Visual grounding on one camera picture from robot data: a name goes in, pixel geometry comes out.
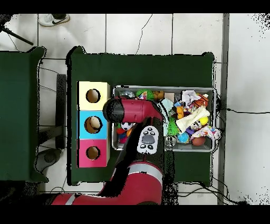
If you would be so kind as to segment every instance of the sneaker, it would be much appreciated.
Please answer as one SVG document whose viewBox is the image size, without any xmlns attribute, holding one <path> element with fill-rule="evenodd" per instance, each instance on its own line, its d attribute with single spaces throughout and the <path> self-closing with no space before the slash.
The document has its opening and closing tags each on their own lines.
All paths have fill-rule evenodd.
<svg viewBox="0 0 270 224">
<path fill-rule="evenodd" d="M 70 20 L 69 14 L 66 14 L 65 18 L 62 20 L 57 20 L 53 17 L 52 14 L 47 14 L 39 18 L 38 23 L 42 26 L 56 26 L 61 23 L 66 23 Z"/>
</svg>

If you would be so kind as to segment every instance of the plastic bin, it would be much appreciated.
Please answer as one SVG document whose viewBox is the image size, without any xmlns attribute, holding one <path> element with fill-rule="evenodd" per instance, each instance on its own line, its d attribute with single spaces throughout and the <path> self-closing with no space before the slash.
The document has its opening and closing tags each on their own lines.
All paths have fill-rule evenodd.
<svg viewBox="0 0 270 224">
<path fill-rule="evenodd" d="M 136 93 L 140 89 L 150 89 L 152 91 L 161 91 L 164 92 L 173 92 L 180 93 L 183 90 L 194 90 L 199 94 L 207 94 L 208 95 L 208 106 L 206 109 L 210 112 L 209 116 L 209 125 L 211 127 L 216 127 L 216 90 L 214 88 L 199 88 L 199 87 L 158 87 L 158 86 L 115 86 L 112 89 L 112 93 L 114 96 L 119 96 L 121 91 L 130 90 Z M 117 125 L 116 123 L 112 123 L 112 147 L 115 150 L 122 150 L 124 144 L 118 143 L 117 136 Z M 206 137 L 206 141 L 204 145 L 201 146 L 193 146 L 191 143 L 184 144 L 179 141 L 172 148 L 167 148 L 164 145 L 164 150 L 173 150 L 175 152 L 211 152 L 215 149 L 216 144 L 215 141 L 212 141 L 210 138 Z"/>
</svg>

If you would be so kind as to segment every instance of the yellow block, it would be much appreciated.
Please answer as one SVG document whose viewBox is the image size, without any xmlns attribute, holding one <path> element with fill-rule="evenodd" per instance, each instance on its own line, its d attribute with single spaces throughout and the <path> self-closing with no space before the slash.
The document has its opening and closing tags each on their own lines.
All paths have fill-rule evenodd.
<svg viewBox="0 0 270 224">
<path fill-rule="evenodd" d="M 106 82 L 79 81 L 80 110 L 102 110 L 110 98 L 110 85 Z"/>
</svg>

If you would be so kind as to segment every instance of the hole in block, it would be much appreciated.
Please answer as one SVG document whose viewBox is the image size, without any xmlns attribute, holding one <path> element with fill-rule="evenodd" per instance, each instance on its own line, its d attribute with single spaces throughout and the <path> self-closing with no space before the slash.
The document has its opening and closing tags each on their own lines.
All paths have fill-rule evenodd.
<svg viewBox="0 0 270 224">
<path fill-rule="evenodd" d="M 100 131 L 102 127 L 102 122 L 99 117 L 89 117 L 84 122 L 85 130 L 90 134 L 96 134 Z"/>
<path fill-rule="evenodd" d="M 91 146 L 86 151 L 86 156 L 91 160 L 96 160 L 100 156 L 100 150 L 96 146 Z"/>
<path fill-rule="evenodd" d="M 100 100 L 100 93 L 96 89 L 89 89 L 86 93 L 86 99 L 88 102 L 95 103 Z"/>
</svg>

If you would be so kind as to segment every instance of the dark green tablecloth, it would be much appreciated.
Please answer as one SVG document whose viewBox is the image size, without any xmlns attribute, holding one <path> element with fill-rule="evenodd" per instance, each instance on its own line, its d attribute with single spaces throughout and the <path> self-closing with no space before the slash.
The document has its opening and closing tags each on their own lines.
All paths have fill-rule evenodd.
<svg viewBox="0 0 270 224">
<path fill-rule="evenodd" d="M 138 86 L 175 86 L 175 87 L 212 87 L 214 55 L 117 55 L 86 54 L 83 49 L 74 47 L 67 55 L 68 81 L 68 135 L 71 137 L 69 148 L 68 182 L 108 181 L 113 173 L 119 152 L 111 148 L 107 167 L 76 167 L 76 82 L 107 82 L 116 85 Z M 210 153 L 175 153 L 175 182 L 210 182 Z"/>
<path fill-rule="evenodd" d="M 39 61 L 45 49 L 0 51 L 0 180 L 47 182 L 35 171 Z"/>
</svg>

